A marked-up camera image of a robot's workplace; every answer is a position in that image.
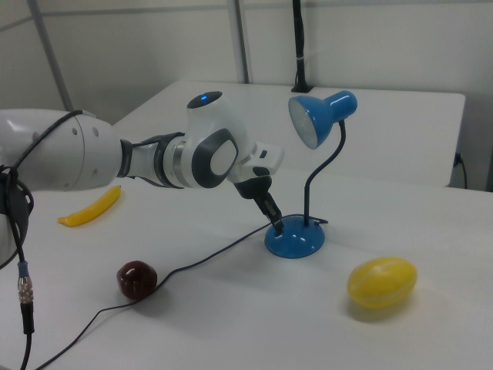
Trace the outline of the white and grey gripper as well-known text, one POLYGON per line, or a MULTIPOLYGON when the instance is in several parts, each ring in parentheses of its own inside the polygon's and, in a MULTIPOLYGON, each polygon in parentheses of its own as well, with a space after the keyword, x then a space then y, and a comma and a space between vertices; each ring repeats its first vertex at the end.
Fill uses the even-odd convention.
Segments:
POLYGON ((283 216, 268 191, 283 157, 281 147, 256 142, 253 150, 236 162, 230 171, 230 182, 242 198, 255 201, 276 236, 283 230, 283 216))

